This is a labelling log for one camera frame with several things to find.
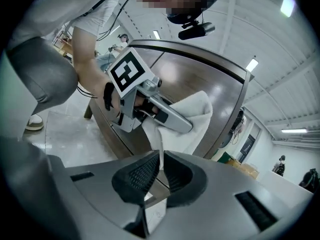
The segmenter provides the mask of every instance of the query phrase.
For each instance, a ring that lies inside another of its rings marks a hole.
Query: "wrist strap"
[[[110,111],[110,107],[113,108],[111,104],[111,95],[115,89],[115,86],[112,82],[107,82],[104,88],[104,94],[103,94],[103,99],[104,99],[104,105],[105,109]]]

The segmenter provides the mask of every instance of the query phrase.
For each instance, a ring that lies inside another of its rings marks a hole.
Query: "floor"
[[[98,164],[117,159],[92,117],[84,118],[90,98],[76,91],[64,104],[40,112],[44,128],[24,132],[24,139],[47,155],[61,158],[65,167]],[[146,209],[148,229],[152,232],[166,212],[166,201]]]

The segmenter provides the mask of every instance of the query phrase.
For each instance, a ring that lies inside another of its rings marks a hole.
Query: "white sneaker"
[[[37,114],[34,114],[30,116],[29,122],[25,128],[29,131],[38,131],[41,130],[44,126],[45,124],[42,118]]]

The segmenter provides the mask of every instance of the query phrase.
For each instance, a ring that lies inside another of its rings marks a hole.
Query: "ceiling light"
[[[282,129],[281,132],[284,134],[306,134],[308,131],[307,129]]]
[[[160,35],[159,35],[159,32],[157,30],[154,30],[153,33],[154,33],[154,36],[155,36],[156,39],[161,39]]]
[[[248,66],[246,66],[246,70],[248,70],[249,72],[251,72],[252,70],[255,69],[255,67],[259,64],[258,61],[256,61],[254,58],[250,61],[250,63],[248,64]]]
[[[290,17],[295,8],[295,4],[295,0],[283,0],[280,10],[285,16]]]
[[[120,28],[120,25],[117,26],[114,30],[111,31],[111,33],[109,35],[111,35],[113,32],[115,32],[118,28]]]

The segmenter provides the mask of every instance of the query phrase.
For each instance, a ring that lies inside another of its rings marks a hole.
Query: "ceiling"
[[[120,0],[117,14],[126,0]],[[267,128],[274,143],[320,151],[320,60],[317,37],[296,8],[291,17],[281,13],[283,0],[218,0],[204,12],[215,25],[205,37],[183,42],[220,54],[245,68],[253,56],[244,106]],[[118,18],[134,39],[178,41],[181,26],[172,24],[165,10],[130,0]],[[284,128],[307,128],[308,134],[284,134]]]

